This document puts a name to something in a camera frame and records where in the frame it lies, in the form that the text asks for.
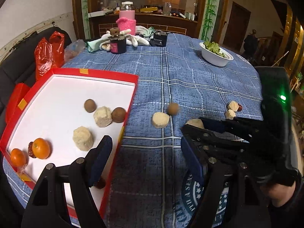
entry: blue plaid tablecloth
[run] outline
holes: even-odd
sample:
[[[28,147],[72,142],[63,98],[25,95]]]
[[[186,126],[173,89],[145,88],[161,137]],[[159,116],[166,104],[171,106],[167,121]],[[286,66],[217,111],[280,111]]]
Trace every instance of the blue plaid tablecloth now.
[[[232,100],[243,107],[237,116],[262,119],[260,81],[253,66],[228,51],[234,60],[225,67],[216,67],[202,58],[200,42],[170,34],[167,47],[128,46],[127,52],[120,55],[84,51],[64,65],[139,75],[112,180],[104,218],[107,227],[186,227],[201,188],[187,173],[180,149],[180,128],[193,118],[224,119]],[[150,120],[153,113],[166,111],[170,102],[179,103],[180,112],[170,118],[166,128],[154,128]],[[236,139],[229,134],[222,136]],[[6,160],[3,167],[25,207],[31,190]],[[215,225],[221,222],[226,201],[224,191]],[[72,218],[72,222],[79,226],[77,219]]]

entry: tangerine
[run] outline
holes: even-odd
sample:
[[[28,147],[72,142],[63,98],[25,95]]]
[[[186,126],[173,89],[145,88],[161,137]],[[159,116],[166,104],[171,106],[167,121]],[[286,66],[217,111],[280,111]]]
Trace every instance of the tangerine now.
[[[39,159],[46,159],[51,152],[50,145],[42,138],[37,138],[34,140],[32,150],[34,155]]]
[[[14,148],[11,152],[11,161],[16,167],[26,165],[26,156],[20,149]]]

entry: skin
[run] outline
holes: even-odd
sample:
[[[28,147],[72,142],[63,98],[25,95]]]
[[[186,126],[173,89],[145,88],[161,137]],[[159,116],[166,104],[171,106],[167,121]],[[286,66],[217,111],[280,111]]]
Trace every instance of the skin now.
[[[268,196],[273,206],[281,207],[287,203],[295,191],[295,182],[291,187],[281,184],[271,184],[260,187],[264,195]]]

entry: metal screw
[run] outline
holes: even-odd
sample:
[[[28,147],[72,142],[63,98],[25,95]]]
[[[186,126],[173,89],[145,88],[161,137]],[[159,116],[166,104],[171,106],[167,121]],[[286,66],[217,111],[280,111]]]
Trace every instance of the metal screw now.
[[[54,165],[53,165],[52,163],[49,163],[49,164],[46,165],[45,168],[47,168],[48,170],[50,170],[50,169],[53,168],[53,166],[54,166]]]
[[[209,161],[211,164],[214,164],[214,163],[216,163],[216,158],[210,157],[210,158],[208,158],[208,161]]]
[[[76,159],[76,163],[77,164],[82,164],[84,161],[85,161],[84,158],[78,158],[78,159]]]
[[[246,168],[247,168],[247,164],[244,163],[244,162],[240,163],[240,166],[241,166],[243,169],[246,169]]]

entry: red and white tray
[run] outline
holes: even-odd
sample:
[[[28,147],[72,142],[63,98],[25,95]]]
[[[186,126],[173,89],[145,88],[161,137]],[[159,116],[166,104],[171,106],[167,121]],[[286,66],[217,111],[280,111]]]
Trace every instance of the red and white tray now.
[[[120,140],[124,134],[124,126],[130,113],[132,100],[136,91],[138,76],[104,70],[88,69],[51,69],[29,90],[21,100],[14,115],[9,121],[0,141],[0,149],[7,161],[10,152],[19,148],[27,153],[28,144],[36,138],[49,141],[51,155],[41,160],[29,157],[22,179],[33,189],[43,168],[48,163],[57,167],[71,164],[87,152],[80,151],[72,140],[74,129],[87,127],[93,136],[93,148],[98,145],[104,135],[113,140],[113,150],[107,161],[102,177],[106,187],[99,190],[90,188],[94,202],[103,216]],[[123,123],[111,123],[99,128],[94,121],[93,113],[87,113],[83,104],[93,99],[97,107],[107,106],[111,110],[123,107],[127,111]],[[69,184],[64,184],[69,214],[76,217]]]

